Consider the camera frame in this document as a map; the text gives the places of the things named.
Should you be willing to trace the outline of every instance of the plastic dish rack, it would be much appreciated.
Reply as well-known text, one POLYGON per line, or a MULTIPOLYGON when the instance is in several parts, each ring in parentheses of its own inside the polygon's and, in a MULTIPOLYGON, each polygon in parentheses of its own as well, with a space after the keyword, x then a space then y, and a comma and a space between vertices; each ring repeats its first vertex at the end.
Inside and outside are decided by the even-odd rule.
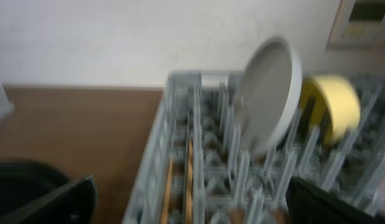
POLYGON ((297 175, 367 214, 375 215, 376 193, 385 175, 385 82, 354 77, 361 121, 332 149, 317 140, 320 127, 303 138, 299 125, 309 118, 298 108, 289 131, 261 159, 239 151, 240 127, 233 124, 231 102, 242 72, 190 71, 171 74, 134 184, 123 223, 158 223, 170 157, 174 169, 170 197, 182 205, 169 210, 168 223, 185 216, 186 159, 193 142, 193 223, 231 223, 228 212, 244 212, 243 223, 275 223, 274 208, 287 208, 285 193, 297 175))

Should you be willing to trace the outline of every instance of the yellow object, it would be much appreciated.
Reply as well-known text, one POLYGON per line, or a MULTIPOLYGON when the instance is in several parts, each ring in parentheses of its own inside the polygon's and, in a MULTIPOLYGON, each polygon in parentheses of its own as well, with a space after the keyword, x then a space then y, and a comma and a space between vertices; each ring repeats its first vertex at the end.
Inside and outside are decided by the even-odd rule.
POLYGON ((330 115, 331 122, 323 140, 324 145, 336 143, 347 129, 357 127, 361 108, 355 89, 345 78, 337 75, 304 78, 299 101, 299 106, 303 110, 310 96, 316 99, 310 127, 319 126, 326 111, 330 115))

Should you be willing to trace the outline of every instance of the gray dish rack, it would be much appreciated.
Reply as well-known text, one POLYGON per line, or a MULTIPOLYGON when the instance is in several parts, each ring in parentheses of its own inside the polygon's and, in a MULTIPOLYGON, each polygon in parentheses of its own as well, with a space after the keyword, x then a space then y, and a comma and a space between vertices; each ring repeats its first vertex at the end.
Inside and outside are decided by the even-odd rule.
MULTIPOLYGON (((284 140, 265 158, 239 151, 240 127, 231 102, 240 71, 187 71, 170 75, 152 125, 123 224, 158 223, 170 157, 171 197, 185 204, 188 142, 193 142, 193 223, 231 223, 228 212, 244 211, 243 223, 275 223, 274 208, 287 208, 285 193, 297 175, 367 214, 378 213, 376 187, 385 175, 385 80, 351 79, 361 102, 361 121, 333 149, 317 144, 319 127, 297 134, 307 118, 298 108, 284 140)), ((169 211, 168 223, 183 223, 185 208, 169 211)))

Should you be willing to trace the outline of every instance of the brown table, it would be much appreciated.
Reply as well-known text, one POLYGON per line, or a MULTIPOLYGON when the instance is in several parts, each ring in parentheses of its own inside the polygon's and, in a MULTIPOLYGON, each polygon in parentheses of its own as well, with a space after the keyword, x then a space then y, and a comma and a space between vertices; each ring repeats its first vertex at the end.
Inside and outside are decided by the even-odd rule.
POLYGON ((93 174, 92 223, 121 223, 159 90, 6 88, 15 112, 0 123, 0 159, 34 159, 76 179, 93 174))

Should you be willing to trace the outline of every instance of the thermostat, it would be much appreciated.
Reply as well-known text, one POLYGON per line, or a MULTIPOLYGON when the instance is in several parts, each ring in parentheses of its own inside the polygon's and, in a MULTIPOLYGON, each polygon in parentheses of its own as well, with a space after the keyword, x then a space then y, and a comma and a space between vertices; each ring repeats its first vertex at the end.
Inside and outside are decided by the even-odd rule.
POLYGON ((341 0, 329 45, 385 45, 385 0, 341 0))

